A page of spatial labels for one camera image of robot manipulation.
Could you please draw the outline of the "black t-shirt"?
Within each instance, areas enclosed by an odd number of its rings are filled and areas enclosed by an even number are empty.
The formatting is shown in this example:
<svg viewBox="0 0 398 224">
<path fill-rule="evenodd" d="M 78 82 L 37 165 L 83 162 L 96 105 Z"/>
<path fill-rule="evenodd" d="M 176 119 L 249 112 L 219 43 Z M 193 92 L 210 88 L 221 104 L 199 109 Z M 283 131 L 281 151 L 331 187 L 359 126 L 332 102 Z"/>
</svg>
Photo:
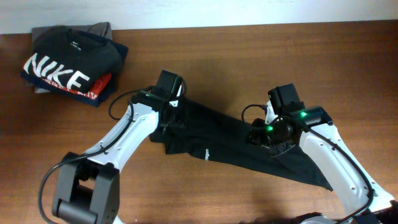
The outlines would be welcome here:
<svg viewBox="0 0 398 224">
<path fill-rule="evenodd" d="M 206 161 L 231 164 L 332 190 L 317 165 L 293 142 L 267 145 L 248 141 L 242 121 L 183 99 L 184 126 L 159 128 L 149 139 L 162 143 L 166 154 L 187 153 Z"/>
</svg>

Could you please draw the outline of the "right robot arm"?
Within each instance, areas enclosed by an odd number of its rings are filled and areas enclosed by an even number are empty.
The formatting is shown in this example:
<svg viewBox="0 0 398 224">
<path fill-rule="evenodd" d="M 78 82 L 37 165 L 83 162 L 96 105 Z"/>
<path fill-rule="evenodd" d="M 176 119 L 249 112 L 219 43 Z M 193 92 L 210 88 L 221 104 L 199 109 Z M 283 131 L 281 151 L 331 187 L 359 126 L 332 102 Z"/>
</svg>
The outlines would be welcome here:
<svg viewBox="0 0 398 224">
<path fill-rule="evenodd" d="M 338 223 L 397 223 L 397 200 L 367 173 L 322 107 L 270 100 L 260 108 L 266 118 L 251 126 L 261 135 L 259 144 L 266 149 L 282 146 L 283 153 L 299 147 L 342 204 L 346 216 Z"/>
</svg>

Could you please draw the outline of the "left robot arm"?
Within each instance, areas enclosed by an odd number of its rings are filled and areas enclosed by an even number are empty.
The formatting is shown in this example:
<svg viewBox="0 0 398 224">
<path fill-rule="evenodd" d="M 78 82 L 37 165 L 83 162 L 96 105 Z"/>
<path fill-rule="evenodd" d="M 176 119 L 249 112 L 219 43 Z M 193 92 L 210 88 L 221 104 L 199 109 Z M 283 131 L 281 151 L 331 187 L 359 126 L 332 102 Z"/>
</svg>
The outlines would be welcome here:
<svg viewBox="0 0 398 224">
<path fill-rule="evenodd" d="M 52 215 L 67 223 L 121 223 L 121 172 L 145 138 L 176 120 L 184 96 L 182 90 L 139 91 L 100 141 L 54 165 L 48 172 L 59 171 Z"/>
</svg>

